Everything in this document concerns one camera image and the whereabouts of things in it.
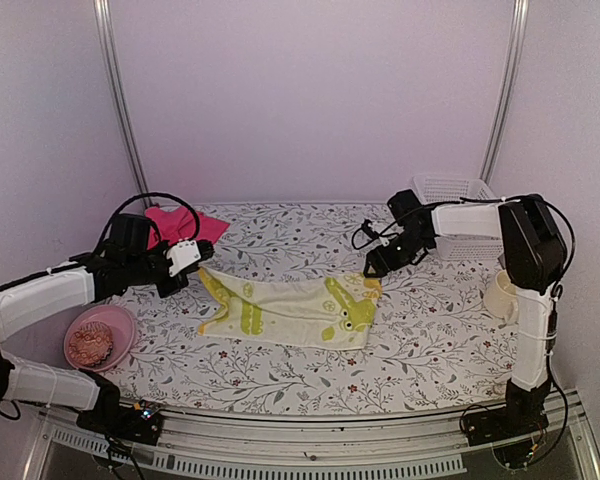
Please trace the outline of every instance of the vertical metal rail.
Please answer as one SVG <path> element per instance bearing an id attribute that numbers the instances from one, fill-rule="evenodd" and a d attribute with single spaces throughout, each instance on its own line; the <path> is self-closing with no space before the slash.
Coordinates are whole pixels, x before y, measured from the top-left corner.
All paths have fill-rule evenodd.
<path id="1" fill-rule="evenodd" d="M 116 55 L 115 43 L 113 41 L 113 26 L 111 24 L 111 13 L 109 11 L 109 0 L 94 0 L 96 10 L 96 22 L 98 24 L 98 35 L 100 37 L 100 46 L 104 57 L 104 64 L 113 94 L 114 106 L 122 130 L 129 165 L 133 174 L 134 182 L 138 193 L 149 192 L 147 179 L 144 174 L 140 154 L 136 145 L 133 129 L 131 128 L 131 118 L 127 109 L 127 103 L 122 89 L 122 78 L 120 77 L 120 66 Z M 144 207 L 152 205 L 147 198 L 142 199 Z"/>
<path id="2" fill-rule="evenodd" d="M 513 93 L 513 86 L 518 73 L 518 64 L 520 63 L 520 57 L 522 56 L 522 45 L 524 44 L 524 32 L 527 24 L 528 9 L 529 0 L 515 0 L 511 34 L 509 36 L 509 52 L 507 54 L 502 88 L 500 90 L 500 99 L 498 101 L 498 108 L 496 110 L 493 127 L 491 128 L 487 153 L 482 164 L 482 170 L 480 171 L 480 179 L 486 184 L 489 184 L 493 177 L 498 151 L 500 150 L 500 143 L 502 142 L 509 104 L 511 103 L 511 95 Z"/>

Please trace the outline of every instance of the brown object in bowl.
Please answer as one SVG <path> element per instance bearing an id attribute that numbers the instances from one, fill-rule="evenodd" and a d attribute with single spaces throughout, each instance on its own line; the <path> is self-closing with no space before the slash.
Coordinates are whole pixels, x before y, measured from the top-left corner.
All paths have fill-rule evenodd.
<path id="1" fill-rule="evenodd" d="M 85 367 L 95 367 L 109 357 L 113 349 L 113 333 L 102 322 L 90 322 L 69 339 L 69 356 Z"/>

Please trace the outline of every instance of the beige cup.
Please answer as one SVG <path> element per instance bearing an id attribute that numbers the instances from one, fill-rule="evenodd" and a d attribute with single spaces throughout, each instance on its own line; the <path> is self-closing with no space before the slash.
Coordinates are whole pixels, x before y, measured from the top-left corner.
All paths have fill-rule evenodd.
<path id="1" fill-rule="evenodd" d="M 498 272 L 484 293 L 482 302 L 491 315 L 503 318 L 505 325 L 513 325 L 518 321 L 516 287 L 505 270 Z"/>

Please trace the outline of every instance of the towel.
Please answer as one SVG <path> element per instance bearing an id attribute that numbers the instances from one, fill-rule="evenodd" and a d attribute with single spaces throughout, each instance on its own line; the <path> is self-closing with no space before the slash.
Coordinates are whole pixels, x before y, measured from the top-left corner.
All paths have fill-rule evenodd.
<path id="1" fill-rule="evenodd" d="M 163 210 L 160 207 L 148 208 L 145 216 L 156 222 L 163 240 L 168 240 L 169 245 L 174 245 L 180 240 L 191 238 L 196 229 L 195 220 L 191 212 L 185 207 L 178 207 L 173 211 Z M 198 239 L 209 240 L 216 243 L 222 236 L 229 224 L 222 220 L 207 217 L 198 212 L 200 217 L 200 233 Z M 158 234 L 151 231 L 149 236 L 148 248 L 153 248 L 158 244 Z"/>
<path id="2" fill-rule="evenodd" d="M 317 347 L 364 348 L 382 294 L 377 279 L 348 274 L 303 282 L 254 282 L 210 268 L 200 279 L 220 304 L 201 335 Z"/>

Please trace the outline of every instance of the white basket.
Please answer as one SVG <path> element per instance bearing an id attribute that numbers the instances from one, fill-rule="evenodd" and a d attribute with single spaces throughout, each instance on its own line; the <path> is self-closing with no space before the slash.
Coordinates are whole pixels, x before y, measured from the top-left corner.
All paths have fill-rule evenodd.
<path id="1" fill-rule="evenodd" d="M 414 192 L 424 203 L 458 200 L 460 197 L 486 200 L 494 198 L 491 189 L 478 179 L 438 175 L 413 177 Z M 489 237 L 455 235 L 436 238 L 438 255 L 443 260 L 495 260 L 504 251 L 502 240 Z"/>

